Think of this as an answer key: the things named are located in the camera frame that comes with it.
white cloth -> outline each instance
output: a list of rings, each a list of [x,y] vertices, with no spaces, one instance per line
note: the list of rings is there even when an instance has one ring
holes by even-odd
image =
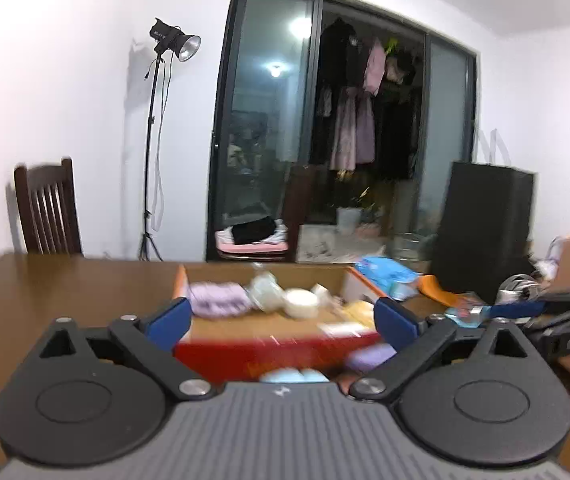
[[[274,223],[276,224],[276,230],[273,235],[268,236],[264,240],[258,240],[254,242],[256,244],[282,244],[287,241],[287,228],[283,223],[283,220],[277,218]],[[232,227],[223,229],[222,231],[216,231],[216,239],[222,244],[233,244],[234,237],[232,236]]]

white roll of tape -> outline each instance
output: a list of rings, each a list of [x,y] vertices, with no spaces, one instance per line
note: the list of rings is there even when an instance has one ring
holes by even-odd
[[[304,288],[289,288],[285,291],[285,313],[296,319],[318,316],[318,298]]]

silver screw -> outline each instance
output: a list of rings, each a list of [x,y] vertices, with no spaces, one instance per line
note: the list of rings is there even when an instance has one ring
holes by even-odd
[[[447,316],[445,316],[445,314],[430,314],[427,319],[433,323],[436,323],[437,321],[443,321],[443,319],[447,319]]]
[[[211,384],[203,379],[188,379],[183,381],[178,389],[182,394],[197,397],[209,393]]]
[[[359,379],[354,388],[361,395],[378,395],[385,391],[385,383],[380,379]]]

blue package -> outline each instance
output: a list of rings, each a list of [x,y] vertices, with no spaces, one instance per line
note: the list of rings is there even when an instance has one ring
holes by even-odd
[[[414,272],[385,256],[364,256],[354,264],[354,267],[392,298],[396,295],[395,292],[401,292],[401,290],[397,291],[396,289],[402,288],[404,297],[395,298],[395,300],[404,300],[409,296],[404,291],[406,287],[397,287],[397,284],[408,285],[420,276],[418,272]]]

wooden table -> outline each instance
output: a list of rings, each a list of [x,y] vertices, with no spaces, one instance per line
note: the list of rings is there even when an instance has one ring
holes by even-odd
[[[70,316],[104,326],[121,314],[145,316],[172,298],[177,263],[69,256],[0,257],[0,390],[49,323]],[[443,307],[422,296],[406,302],[420,316]],[[570,391],[570,378],[562,376]],[[0,448],[0,465],[6,461]],[[560,457],[570,471],[570,436]]]

